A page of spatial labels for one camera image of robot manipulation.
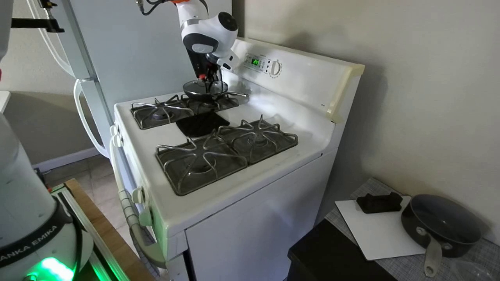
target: wall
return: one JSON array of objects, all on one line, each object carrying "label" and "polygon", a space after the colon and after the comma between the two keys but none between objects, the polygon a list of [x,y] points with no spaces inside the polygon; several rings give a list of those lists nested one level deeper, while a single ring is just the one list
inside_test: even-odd
[{"label": "wall", "polygon": [[366,65],[320,216],[373,176],[455,199],[500,242],[500,1],[233,4],[246,37]]},{"label": "wall", "polygon": [[[31,18],[25,0],[14,0],[13,17]],[[11,29],[0,68],[0,90],[12,92],[4,114],[31,163],[93,147],[73,100],[75,79],[57,65],[37,29]],[[86,115],[94,125],[88,108]]]}]

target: refrigerator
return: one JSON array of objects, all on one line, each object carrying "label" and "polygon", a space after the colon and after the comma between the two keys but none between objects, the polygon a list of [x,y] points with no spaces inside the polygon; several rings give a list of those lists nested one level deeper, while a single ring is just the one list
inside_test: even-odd
[{"label": "refrigerator", "polygon": [[[32,9],[36,0],[27,0]],[[58,33],[63,54],[54,54],[59,65],[75,77],[75,103],[92,143],[108,157],[116,103],[177,93],[196,78],[181,39],[177,8],[160,4],[150,15],[139,11],[135,0],[53,0],[50,11],[64,29]],[[210,17],[231,13],[231,0],[206,0]],[[150,8],[147,2],[145,9]],[[99,137],[92,135],[81,110],[83,95]],[[125,156],[119,167],[126,189],[134,186]]]}]

